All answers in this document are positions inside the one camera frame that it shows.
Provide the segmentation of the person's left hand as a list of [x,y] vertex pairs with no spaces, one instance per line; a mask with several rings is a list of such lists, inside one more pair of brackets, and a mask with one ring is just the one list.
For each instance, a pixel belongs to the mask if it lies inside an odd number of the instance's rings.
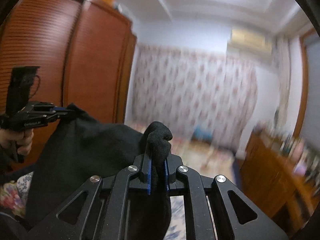
[[31,151],[34,131],[32,129],[24,132],[15,132],[8,129],[1,129],[1,148],[12,150],[17,145],[17,153],[27,156]]

